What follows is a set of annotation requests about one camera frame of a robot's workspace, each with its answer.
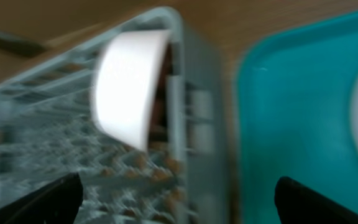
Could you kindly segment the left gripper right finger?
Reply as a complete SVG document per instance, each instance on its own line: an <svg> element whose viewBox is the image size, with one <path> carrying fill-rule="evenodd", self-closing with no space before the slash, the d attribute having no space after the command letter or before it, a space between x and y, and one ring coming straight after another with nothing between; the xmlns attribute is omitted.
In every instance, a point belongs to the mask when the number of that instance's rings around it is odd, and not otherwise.
<svg viewBox="0 0 358 224"><path fill-rule="evenodd" d="M274 202L285 224L358 224L358 214L289 177L275 186Z"/></svg>

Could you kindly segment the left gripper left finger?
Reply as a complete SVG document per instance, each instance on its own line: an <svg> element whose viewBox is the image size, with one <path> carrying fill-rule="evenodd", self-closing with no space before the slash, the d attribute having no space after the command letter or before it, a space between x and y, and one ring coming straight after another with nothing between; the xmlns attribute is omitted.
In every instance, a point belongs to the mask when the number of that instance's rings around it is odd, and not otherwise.
<svg viewBox="0 0 358 224"><path fill-rule="evenodd" d="M80 176L69 173L0 208L0 224L73 224L82 202Z"/></svg>

